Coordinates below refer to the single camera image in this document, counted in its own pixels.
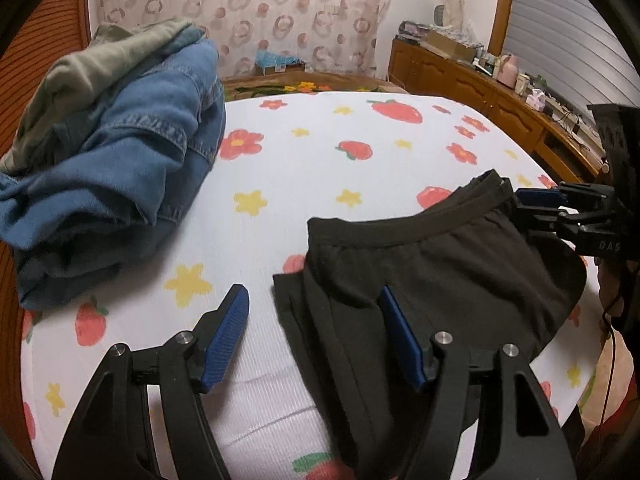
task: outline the blue jeans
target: blue jeans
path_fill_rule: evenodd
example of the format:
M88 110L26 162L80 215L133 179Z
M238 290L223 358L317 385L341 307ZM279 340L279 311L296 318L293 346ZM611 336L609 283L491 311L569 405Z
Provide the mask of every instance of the blue jeans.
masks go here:
M68 303L174 231L222 140L217 62L210 40L184 47L122 89L76 155L21 180L0 174L0 238L23 308Z

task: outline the folded clothes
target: folded clothes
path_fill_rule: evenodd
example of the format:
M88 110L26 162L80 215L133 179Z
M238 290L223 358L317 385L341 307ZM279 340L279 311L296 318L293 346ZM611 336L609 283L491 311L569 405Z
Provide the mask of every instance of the folded clothes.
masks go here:
M225 127L218 51L200 39L124 87L77 154L0 173L0 238L20 304L42 310L149 257L180 222Z
M0 171L32 173L77 153L127 84L202 35L183 18L131 30L103 23L86 49L50 67L0 158Z
M478 348L514 343L529 360L579 300L580 257L552 234L519 232L513 211L511 184L491 171L411 218L311 219L305 268L274 276L292 354L358 478L398 473L429 404L390 349L384 285L421 343L432 326Z

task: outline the strawberry print tablecloth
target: strawberry print tablecloth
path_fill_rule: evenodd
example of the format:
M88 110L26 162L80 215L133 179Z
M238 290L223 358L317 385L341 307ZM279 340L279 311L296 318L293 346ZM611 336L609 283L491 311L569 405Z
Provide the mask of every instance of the strawberry print tablecloth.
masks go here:
M108 348L162 344L217 307L233 283L251 311L236 357L203 404L234 480L347 479L276 317L272 275L302 268L306 221L414 215L485 170L514 187L549 177L478 112L444 98L323 92L227 105L218 160L161 254L65 308L26 316L22 390L45 478L72 412ZM597 269L533 369L561 422L600 355ZM162 474L175 477L159 393L150 413ZM463 435L453 478L468 471L475 428Z

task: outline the yellow star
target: yellow star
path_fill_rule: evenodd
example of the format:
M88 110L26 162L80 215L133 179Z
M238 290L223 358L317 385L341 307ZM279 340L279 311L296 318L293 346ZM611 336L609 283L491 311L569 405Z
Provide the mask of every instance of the yellow star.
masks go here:
M396 140L396 146L398 148L406 148L409 151L411 151L413 147L411 142L409 142L408 140L402 140L402 139Z
M348 106L338 106L334 110L334 114L349 115L353 114L353 110L351 110L351 108L349 108Z
M194 294L207 294L213 290L211 284L200 277L202 267L202 264L195 264L188 269L187 266L178 265L175 268L177 277L164 283L167 290L175 290L175 304L178 308L189 306Z
M236 213L249 213L249 216L258 216L260 208L265 207L268 202L262 198L261 191L253 191L249 194L236 193L234 195L236 202Z
M580 386L580 374L581 372L577 362L574 362L574 365L566 371L566 376L572 388Z
M524 175L518 174L518 184L524 187L531 187L532 184L529 180L527 180Z
M309 130L306 128L296 128L295 130L292 130L291 133L296 137L306 137L309 134Z
M346 204L349 207L353 207L357 204L362 204L362 200L360 199L360 193L349 191L348 189L343 189L342 194L340 196L335 197L335 201L342 202L343 204Z
M47 402L51 405L53 416L60 416L60 410L64 410L66 408L65 401L60 397L60 384L49 383L48 387L49 389L44 395L44 398L47 399Z

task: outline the metal screw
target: metal screw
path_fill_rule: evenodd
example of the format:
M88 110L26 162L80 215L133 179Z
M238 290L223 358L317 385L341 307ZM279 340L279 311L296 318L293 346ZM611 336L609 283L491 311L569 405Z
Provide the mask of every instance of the metal screw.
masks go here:
M193 332L189 330L183 330L175 335L175 340L181 345L188 345L193 341Z
M520 350L518 350L518 347L513 343L507 343L505 346L502 347L502 351L505 354L507 354L509 357L516 357L516 355L520 353Z
M436 341L441 345L448 345L453 343L453 336L449 332L438 332L436 334Z
M125 345L124 343L116 343L111 348L109 348L109 353L116 357L120 357L126 351L127 345Z

